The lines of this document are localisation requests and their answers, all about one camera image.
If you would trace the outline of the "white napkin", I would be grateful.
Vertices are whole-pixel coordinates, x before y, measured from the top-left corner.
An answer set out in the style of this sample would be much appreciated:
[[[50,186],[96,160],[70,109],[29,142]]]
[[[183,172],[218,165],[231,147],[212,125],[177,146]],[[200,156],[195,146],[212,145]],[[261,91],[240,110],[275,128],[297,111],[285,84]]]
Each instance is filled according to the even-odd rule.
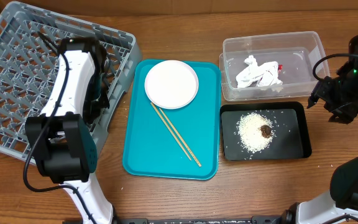
[[[236,76],[238,88],[247,88],[253,84],[256,87],[283,84],[278,78],[280,72],[278,72],[279,63],[277,61],[265,62],[259,65],[256,58],[250,55],[244,60],[244,63],[247,67]]]

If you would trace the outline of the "brown food scrap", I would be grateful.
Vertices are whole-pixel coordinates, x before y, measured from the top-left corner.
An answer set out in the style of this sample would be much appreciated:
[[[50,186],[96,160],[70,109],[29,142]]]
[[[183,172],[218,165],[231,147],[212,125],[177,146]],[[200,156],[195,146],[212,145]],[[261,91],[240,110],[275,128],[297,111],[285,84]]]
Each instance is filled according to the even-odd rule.
[[[260,132],[261,132],[261,135],[264,137],[264,138],[270,138],[272,137],[272,128],[269,126],[269,125],[262,125],[260,128]]]

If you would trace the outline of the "white rice pile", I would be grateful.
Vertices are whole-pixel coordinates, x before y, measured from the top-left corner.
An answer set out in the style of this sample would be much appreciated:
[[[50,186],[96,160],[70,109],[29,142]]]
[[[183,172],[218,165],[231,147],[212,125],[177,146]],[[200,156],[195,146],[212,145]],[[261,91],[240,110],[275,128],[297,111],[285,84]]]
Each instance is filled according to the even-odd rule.
[[[272,137],[264,138],[261,135],[260,127],[269,125],[272,128]],[[239,136],[239,144],[249,153],[255,154],[267,149],[276,137],[273,122],[266,116],[256,112],[243,114],[236,123],[236,134]]]

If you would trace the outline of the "wooden chopstick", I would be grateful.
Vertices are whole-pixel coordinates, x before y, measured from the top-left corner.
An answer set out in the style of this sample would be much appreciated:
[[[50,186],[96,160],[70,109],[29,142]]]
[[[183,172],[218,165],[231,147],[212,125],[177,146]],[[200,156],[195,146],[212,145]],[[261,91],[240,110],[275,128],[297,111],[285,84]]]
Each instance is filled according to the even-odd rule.
[[[192,156],[193,160],[197,163],[197,165],[199,167],[201,167],[201,163],[198,160],[198,158],[194,155],[193,151],[189,148],[189,146],[187,145],[187,143],[185,142],[185,140],[182,138],[181,134],[177,131],[176,127],[173,125],[173,123],[170,121],[170,119],[168,118],[168,116],[165,114],[165,112],[163,111],[163,109],[159,108],[160,112],[162,113],[162,115],[164,116],[164,118],[168,121],[169,125],[172,127],[173,131],[175,132],[175,134],[179,137],[180,141],[183,143],[184,147],[187,149],[187,151],[190,153],[190,155]]]
[[[187,158],[191,161],[191,157],[189,156],[189,154],[187,153],[187,151],[185,150],[185,148],[183,147],[183,144],[180,142],[180,140],[178,139],[177,135],[173,132],[173,130],[171,129],[170,125],[167,123],[167,121],[163,118],[162,114],[159,112],[159,110],[157,109],[157,107],[150,102],[152,108],[155,110],[155,112],[158,114],[159,118],[162,120],[163,124],[166,126],[166,128],[168,129],[168,131],[170,132],[170,134],[173,136],[174,140],[176,140],[177,144],[180,146],[180,148],[182,149],[182,151],[185,153],[185,155],[187,156]]]

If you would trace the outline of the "large white plate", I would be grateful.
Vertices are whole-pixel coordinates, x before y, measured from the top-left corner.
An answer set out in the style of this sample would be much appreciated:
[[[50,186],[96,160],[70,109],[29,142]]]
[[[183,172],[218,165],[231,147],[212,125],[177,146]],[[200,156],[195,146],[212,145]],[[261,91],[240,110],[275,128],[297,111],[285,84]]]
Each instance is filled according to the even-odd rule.
[[[164,60],[147,73],[144,83],[149,100],[160,108],[175,110],[190,104],[199,88],[193,68],[179,60]]]

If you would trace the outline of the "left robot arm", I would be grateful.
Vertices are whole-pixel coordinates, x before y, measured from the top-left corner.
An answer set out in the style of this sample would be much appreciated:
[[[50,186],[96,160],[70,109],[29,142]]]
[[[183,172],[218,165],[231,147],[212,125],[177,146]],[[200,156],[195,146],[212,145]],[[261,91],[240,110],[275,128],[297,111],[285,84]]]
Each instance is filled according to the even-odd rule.
[[[96,178],[96,143],[89,126],[109,107],[102,77],[107,52],[94,37],[62,39],[55,45],[58,73],[52,93],[39,116],[25,122],[25,134],[40,174],[64,189],[74,201],[83,223],[112,223],[113,207]]]

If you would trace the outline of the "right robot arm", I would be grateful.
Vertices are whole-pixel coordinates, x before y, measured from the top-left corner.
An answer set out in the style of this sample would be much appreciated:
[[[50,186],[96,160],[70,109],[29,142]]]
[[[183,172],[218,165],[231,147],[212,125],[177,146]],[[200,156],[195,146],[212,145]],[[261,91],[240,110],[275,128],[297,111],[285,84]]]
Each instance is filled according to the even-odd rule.
[[[318,100],[324,101],[324,108],[332,116],[334,123],[349,124],[358,115],[358,35],[348,43],[347,53],[331,54],[315,63],[345,57],[347,60],[337,72],[336,77],[321,78],[315,69],[312,73],[317,84],[308,106]],[[276,223],[358,223],[358,156],[339,165],[333,172],[328,191],[305,202],[294,203],[276,219]]]

